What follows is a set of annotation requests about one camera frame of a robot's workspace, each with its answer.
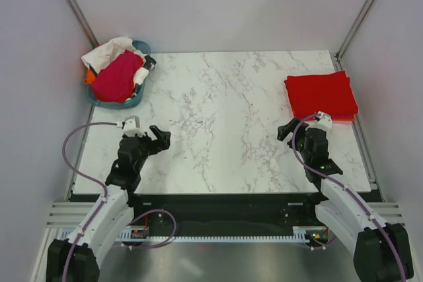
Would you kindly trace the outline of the magenta t shirt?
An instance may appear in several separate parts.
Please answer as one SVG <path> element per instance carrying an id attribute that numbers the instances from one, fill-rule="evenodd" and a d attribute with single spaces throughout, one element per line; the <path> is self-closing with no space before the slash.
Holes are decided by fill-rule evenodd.
<path id="1" fill-rule="evenodd" d="M 95 97 L 103 102 L 128 100 L 134 89 L 134 74 L 143 64 L 140 55 L 128 50 L 121 53 L 91 84 Z"/>

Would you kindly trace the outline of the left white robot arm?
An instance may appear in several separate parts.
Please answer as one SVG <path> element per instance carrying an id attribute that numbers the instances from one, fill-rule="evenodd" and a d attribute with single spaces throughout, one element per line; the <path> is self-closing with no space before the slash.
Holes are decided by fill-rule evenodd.
<path id="1" fill-rule="evenodd" d="M 105 256 L 118 235 L 129 224 L 144 220 L 145 209 L 134 201 L 134 191 L 146 160 L 169 149 L 171 133 L 152 125 L 150 137 L 134 119 L 115 126 L 123 135 L 110 173 L 100 183 L 103 193 L 66 238 L 49 245 L 46 281 L 98 281 Z"/>

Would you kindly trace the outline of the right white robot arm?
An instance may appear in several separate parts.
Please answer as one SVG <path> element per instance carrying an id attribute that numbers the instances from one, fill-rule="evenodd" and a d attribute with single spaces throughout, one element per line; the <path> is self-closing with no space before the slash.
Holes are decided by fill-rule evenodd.
<path id="1" fill-rule="evenodd" d="M 278 127 L 277 139 L 292 138 L 288 146 L 320 197 L 303 208 L 310 225 L 323 223 L 353 257 L 361 281 L 407 281 L 414 277 L 406 229 L 391 224 L 348 185 L 343 171 L 329 157 L 327 131 L 332 118 L 318 112 L 293 118 Z"/>

